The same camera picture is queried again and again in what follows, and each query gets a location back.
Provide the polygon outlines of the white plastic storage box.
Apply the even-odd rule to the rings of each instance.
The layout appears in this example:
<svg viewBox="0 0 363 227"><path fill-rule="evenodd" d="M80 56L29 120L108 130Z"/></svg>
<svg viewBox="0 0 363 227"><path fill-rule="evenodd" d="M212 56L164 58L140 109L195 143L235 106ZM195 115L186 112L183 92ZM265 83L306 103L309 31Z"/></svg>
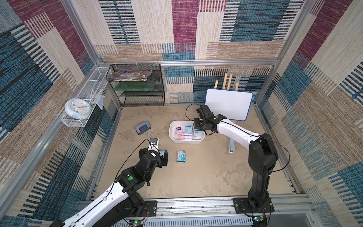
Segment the white plastic storage box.
<svg viewBox="0 0 363 227"><path fill-rule="evenodd" d="M173 121L169 127L169 138L178 144L200 144L206 137L203 130L197 130L193 121Z"/></svg>

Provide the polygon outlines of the blue striped tissue pack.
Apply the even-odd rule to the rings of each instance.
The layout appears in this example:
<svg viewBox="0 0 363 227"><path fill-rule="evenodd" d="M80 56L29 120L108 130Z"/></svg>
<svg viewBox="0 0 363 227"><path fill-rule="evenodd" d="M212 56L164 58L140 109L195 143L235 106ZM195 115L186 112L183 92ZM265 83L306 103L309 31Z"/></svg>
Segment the blue striped tissue pack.
<svg viewBox="0 0 363 227"><path fill-rule="evenodd" d="M186 125L185 126L185 133L193 134L193 126L192 125Z"/></svg>

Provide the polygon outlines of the blue framed whiteboard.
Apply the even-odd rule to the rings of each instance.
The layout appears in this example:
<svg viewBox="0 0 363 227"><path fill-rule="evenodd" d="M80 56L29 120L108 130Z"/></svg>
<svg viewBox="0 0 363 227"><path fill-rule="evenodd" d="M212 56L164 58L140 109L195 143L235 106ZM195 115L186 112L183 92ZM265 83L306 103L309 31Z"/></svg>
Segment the blue framed whiteboard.
<svg viewBox="0 0 363 227"><path fill-rule="evenodd" d="M214 115L221 114L230 120L246 121L253 101L253 93L207 89L205 105Z"/></svg>

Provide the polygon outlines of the pink white tissue pack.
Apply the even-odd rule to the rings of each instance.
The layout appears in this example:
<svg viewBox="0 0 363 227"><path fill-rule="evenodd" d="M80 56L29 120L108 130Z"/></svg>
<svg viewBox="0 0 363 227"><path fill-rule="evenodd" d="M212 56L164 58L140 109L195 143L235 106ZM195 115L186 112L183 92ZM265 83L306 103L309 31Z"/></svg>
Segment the pink white tissue pack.
<svg viewBox="0 0 363 227"><path fill-rule="evenodd" d="M191 141L192 140L192 133L181 133L180 140Z"/></svg>

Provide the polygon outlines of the blue grey hole punch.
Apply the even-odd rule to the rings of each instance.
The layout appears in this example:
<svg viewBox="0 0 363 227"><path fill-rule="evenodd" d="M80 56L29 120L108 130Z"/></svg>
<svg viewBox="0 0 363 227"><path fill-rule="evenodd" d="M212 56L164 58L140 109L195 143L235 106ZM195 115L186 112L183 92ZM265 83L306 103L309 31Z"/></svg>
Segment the blue grey hole punch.
<svg viewBox="0 0 363 227"><path fill-rule="evenodd" d="M145 121L135 127L136 133L138 135L141 135L141 134L149 131L150 129L151 129L151 125L149 124L148 121Z"/></svg>

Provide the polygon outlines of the white round clock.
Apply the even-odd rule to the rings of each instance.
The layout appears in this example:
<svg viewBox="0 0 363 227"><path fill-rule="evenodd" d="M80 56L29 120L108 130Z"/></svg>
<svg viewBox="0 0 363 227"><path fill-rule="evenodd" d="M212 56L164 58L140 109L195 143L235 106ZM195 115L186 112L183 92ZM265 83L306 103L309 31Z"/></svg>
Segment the white round clock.
<svg viewBox="0 0 363 227"><path fill-rule="evenodd" d="M80 98L72 98L65 104L65 113L77 120L84 120L89 117L92 106L87 101Z"/></svg>

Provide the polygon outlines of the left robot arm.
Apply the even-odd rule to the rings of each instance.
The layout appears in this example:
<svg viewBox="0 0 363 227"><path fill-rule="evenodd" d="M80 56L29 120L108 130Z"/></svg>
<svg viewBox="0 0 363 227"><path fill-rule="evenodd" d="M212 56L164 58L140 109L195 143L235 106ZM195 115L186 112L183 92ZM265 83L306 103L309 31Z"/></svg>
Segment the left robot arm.
<svg viewBox="0 0 363 227"><path fill-rule="evenodd" d="M111 227L118 221L131 216L140 216L145 209L145 200L138 190L150 180L155 169L167 166L167 150L152 146L139 151L140 161L123 170L111 186L83 210L52 227Z"/></svg>

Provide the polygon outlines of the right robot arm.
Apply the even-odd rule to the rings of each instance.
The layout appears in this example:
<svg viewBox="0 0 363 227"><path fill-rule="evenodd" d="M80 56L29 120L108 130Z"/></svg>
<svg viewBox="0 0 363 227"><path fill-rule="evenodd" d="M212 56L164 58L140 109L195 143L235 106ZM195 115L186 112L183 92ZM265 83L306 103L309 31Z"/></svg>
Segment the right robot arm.
<svg viewBox="0 0 363 227"><path fill-rule="evenodd" d="M272 137L267 133L251 132L221 114L214 115L207 105L201 105L197 113L199 117L194 119L194 128L225 135L248 150L252 184L248 199L236 204L240 208L239 212L274 212L268 186L278 154Z"/></svg>

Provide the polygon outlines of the colourful magazine on shelf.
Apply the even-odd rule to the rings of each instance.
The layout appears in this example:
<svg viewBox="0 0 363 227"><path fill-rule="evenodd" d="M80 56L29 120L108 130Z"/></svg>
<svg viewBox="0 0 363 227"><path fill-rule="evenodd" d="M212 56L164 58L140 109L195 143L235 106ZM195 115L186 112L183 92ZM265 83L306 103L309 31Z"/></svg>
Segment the colourful magazine on shelf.
<svg viewBox="0 0 363 227"><path fill-rule="evenodd" d="M153 71L117 71L108 75L107 80L114 81L147 81L147 78L151 76Z"/></svg>

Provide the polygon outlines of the blue elephant tissue pack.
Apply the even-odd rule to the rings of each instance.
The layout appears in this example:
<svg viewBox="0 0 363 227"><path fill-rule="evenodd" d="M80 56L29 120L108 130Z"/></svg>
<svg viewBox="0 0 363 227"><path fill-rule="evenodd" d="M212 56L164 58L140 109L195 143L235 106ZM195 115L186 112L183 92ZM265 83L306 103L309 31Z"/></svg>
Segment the blue elephant tissue pack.
<svg viewBox="0 0 363 227"><path fill-rule="evenodd" d="M159 154L160 154L160 156L162 157L162 156L164 156L164 154L167 152L167 150L160 150L159 151Z"/></svg>

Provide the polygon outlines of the teal cartoon tissue pack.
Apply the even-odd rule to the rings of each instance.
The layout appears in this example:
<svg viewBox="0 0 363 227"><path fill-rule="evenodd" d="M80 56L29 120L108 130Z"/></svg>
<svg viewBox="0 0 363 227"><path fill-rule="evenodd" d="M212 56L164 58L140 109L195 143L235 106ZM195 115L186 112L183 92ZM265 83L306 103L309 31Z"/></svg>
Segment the teal cartoon tissue pack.
<svg viewBox="0 0 363 227"><path fill-rule="evenodd" d="M195 137L202 136L202 135L203 135L203 133L204 133L204 131L203 131L203 130L193 129L193 135L194 135Z"/></svg>
<svg viewBox="0 0 363 227"><path fill-rule="evenodd" d="M177 151L177 163L186 162L186 151Z"/></svg>

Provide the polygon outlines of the green board on shelf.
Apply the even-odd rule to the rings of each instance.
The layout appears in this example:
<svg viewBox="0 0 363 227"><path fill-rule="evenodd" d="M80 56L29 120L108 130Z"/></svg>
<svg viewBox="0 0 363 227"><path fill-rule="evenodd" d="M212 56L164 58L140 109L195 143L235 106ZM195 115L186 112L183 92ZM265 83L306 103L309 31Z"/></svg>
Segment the green board on shelf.
<svg viewBox="0 0 363 227"><path fill-rule="evenodd" d="M115 86L114 91L117 92L138 92L138 91L153 91L155 84L145 82L120 82Z"/></svg>

